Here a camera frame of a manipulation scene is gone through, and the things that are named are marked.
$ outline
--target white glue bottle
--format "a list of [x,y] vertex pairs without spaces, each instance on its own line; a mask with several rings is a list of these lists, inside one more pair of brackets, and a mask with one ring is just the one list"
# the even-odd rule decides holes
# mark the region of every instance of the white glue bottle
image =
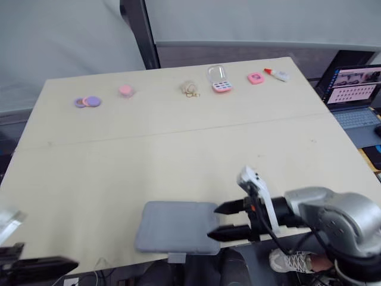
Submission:
[[277,79],[280,79],[284,82],[287,82],[289,79],[290,79],[290,76],[283,72],[283,71],[276,71],[276,70],[272,70],[272,69],[264,69],[264,71],[270,75],[272,75],[273,77],[276,77]]

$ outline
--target white sneaker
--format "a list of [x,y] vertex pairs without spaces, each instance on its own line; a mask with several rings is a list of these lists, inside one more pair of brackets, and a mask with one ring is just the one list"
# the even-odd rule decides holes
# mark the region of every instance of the white sneaker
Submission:
[[311,252],[299,251],[293,255],[285,255],[279,248],[273,250],[268,259],[275,272],[296,271],[301,273],[314,273],[311,271]]

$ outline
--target gray pad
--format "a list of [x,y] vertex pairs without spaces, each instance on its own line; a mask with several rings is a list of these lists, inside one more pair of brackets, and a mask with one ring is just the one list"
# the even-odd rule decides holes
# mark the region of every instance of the gray pad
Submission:
[[219,226],[213,203],[150,201],[135,238],[135,249],[153,253],[215,255],[220,243],[207,237]]

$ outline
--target purple round object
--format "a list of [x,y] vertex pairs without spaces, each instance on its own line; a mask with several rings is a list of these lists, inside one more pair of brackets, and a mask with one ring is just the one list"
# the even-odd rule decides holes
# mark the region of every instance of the purple round object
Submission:
[[86,97],[83,99],[84,105],[90,107],[97,107],[101,105],[101,102],[101,99],[98,97]]
[[78,108],[83,108],[83,107],[86,107],[83,103],[83,98],[77,98],[75,101],[74,101],[74,104],[76,105],[76,107]]

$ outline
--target laptop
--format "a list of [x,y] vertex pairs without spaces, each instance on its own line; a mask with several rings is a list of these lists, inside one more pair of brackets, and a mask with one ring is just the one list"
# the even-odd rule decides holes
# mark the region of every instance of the laptop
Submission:
[[369,108],[381,88],[381,65],[338,67],[321,96],[357,148],[381,144],[381,120]]

